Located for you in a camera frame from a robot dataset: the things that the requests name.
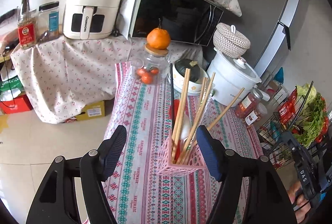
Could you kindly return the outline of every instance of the microwave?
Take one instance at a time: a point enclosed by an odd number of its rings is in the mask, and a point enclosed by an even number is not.
[[[207,46],[223,13],[212,0],[134,0],[133,4],[124,1],[127,10],[120,10],[118,28],[121,34],[132,38],[146,38],[161,23],[172,41]],[[129,25],[123,26],[126,17]]]

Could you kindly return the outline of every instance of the person's hand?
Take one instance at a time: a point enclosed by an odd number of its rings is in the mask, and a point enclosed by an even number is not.
[[[296,199],[296,192],[301,188],[301,182],[296,181],[287,191],[288,197],[290,199],[290,202],[293,204]],[[301,194],[298,199],[297,199],[297,206],[301,207],[303,206],[306,202],[308,202],[305,198],[304,195]],[[305,219],[305,214],[308,213],[310,210],[311,206],[310,203],[307,203],[305,206],[303,206],[300,210],[295,212],[296,220],[298,223],[302,222]]]

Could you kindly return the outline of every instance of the blue label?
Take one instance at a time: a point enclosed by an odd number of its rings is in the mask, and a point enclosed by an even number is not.
[[[57,31],[59,28],[59,12],[49,14],[49,31]]]

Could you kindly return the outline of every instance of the refrigerator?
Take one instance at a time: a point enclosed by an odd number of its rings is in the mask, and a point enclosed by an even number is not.
[[[251,47],[242,56],[258,76],[276,73],[292,48],[292,21],[299,0],[238,0],[242,11],[236,17],[225,11],[221,22],[235,25],[251,42]],[[204,51],[205,59],[211,61],[213,47]]]

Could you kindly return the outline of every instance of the yellow cardboard box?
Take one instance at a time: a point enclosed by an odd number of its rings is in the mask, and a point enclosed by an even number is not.
[[[105,101],[102,100],[101,102],[96,102],[84,106],[84,108],[82,109],[82,113],[65,120],[64,123],[83,121],[103,116],[105,116]]]

